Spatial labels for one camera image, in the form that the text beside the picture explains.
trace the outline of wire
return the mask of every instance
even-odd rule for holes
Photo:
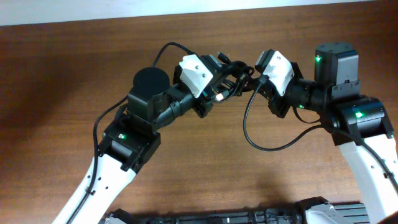
[[[79,205],[75,209],[75,211],[72,213],[70,218],[67,221],[67,224],[71,224],[73,219],[76,217],[77,213],[80,211],[84,203],[86,202],[88,196],[91,194],[91,190],[93,190],[96,175],[97,175],[97,168],[98,168],[98,139],[97,139],[97,129],[98,129],[98,124],[100,123],[101,119],[108,114],[111,110],[115,109],[119,105],[121,105],[125,100],[127,99],[127,96],[125,96],[121,101],[113,105],[112,107],[108,108],[106,111],[104,111],[95,121],[94,123],[94,128],[93,128],[93,141],[94,141],[94,165],[93,165],[93,174],[91,175],[91,181],[90,184],[86,190],[86,194],[80,201]]]
[[[246,138],[246,140],[248,140],[249,144],[253,147],[255,147],[256,149],[262,150],[262,151],[267,151],[267,152],[274,152],[274,151],[279,151],[282,149],[285,149],[291,145],[293,145],[294,143],[296,143],[298,140],[300,140],[302,137],[304,137],[307,133],[309,133],[310,131],[313,131],[315,129],[319,129],[319,128],[323,128],[331,133],[338,133],[338,134],[342,134],[348,138],[350,138],[351,140],[353,140],[357,145],[363,146],[366,150],[368,150],[368,152],[370,154],[372,154],[372,156],[375,158],[375,160],[377,160],[377,162],[380,164],[380,166],[382,167],[383,171],[386,173],[386,175],[388,176],[388,178],[391,181],[391,184],[393,186],[393,188],[395,189],[396,193],[398,194],[398,183],[394,177],[394,173],[391,172],[388,168],[388,166],[386,166],[386,164],[384,163],[383,159],[380,158],[380,156],[369,146],[365,143],[364,139],[362,138],[358,138],[356,136],[354,136],[353,134],[350,134],[346,131],[343,131],[341,129],[338,128],[331,128],[329,126],[325,126],[322,124],[319,125],[315,125],[312,126],[308,129],[306,129],[305,131],[303,131],[301,134],[299,134],[295,139],[293,139],[293,141],[287,143],[284,146],[281,147],[277,147],[277,148],[264,148],[261,146],[258,146],[257,144],[255,144],[254,142],[251,141],[251,139],[248,136],[248,132],[246,129],[246,123],[247,123],[247,119],[248,119],[248,114],[249,114],[249,109],[254,101],[254,98],[256,97],[260,87],[262,86],[262,84],[259,84],[258,87],[256,88],[256,90],[254,90],[254,93],[252,94],[248,105],[246,107],[246,110],[244,112],[244,118],[243,118],[243,132],[244,132],[244,137]]]
[[[318,119],[318,120],[316,120],[316,121],[311,121],[311,122],[304,121],[304,120],[300,117],[299,112],[297,112],[297,108],[296,108],[296,107],[293,107],[293,112],[294,112],[294,115],[296,115],[296,118],[299,119],[301,122],[303,122],[303,123],[305,123],[305,124],[315,124],[315,123],[321,121],[320,119]]]
[[[190,49],[184,47],[184,46],[181,45],[181,44],[178,44],[178,43],[176,43],[176,42],[169,42],[169,43],[165,44],[165,45],[161,48],[161,50],[159,51],[159,53],[157,54],[157,56],[156,56],[156,58],[155,58],[155,60],[154,60],[154,63],[152,63],[151,67],[155,67],[155,66],[156,66],[156,63],[157,63],[157,61],[159,61],[160,56],[162,55],[163,51],[164,51],[168,46],[170,46],[170,45],[179,47],[180,49],[184,50],[184,51],[185,51],[187,54],[189,54],[189,55],[194,54],[193,51],[191,51]]]

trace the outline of green led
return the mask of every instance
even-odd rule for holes
[[[125,135],[125,134],[119,134],[118,138],[119,138],[119,139],[125,139],[125,138],[126,138],[126,135]]]
[[[362,118],[362,117],[363,117],[363,114],[362,114],[361,112],[356,112],[356,113],[355,113],[355,117],[356,117],[356,118]]]

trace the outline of wooden table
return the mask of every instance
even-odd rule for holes
[[[0,220],[50,223],[93,157],[95,118],[132,87],[168,41],[198,54],[224,52],[254,65],[273,48],[313,79],[317,45],[354,44],[361,92],[385,104],[398,128],[398,6],[393,1],[283,7],[175,16],[0,27]],[[170,76],[183,52],[165,51]],[[270,207],[314,196],[360,200],[353,175],[331,136],[317,130],[275,153],[251,147],[242,131],[249,94],[188,112],[160,130],[162,145],[110,210],[181,213]],[[301,111],[305,119],[313,113]],[[99,132],[111,122],[104,118]],[[280,146],[308,126],[279,119],[258,98],[249,134]]]

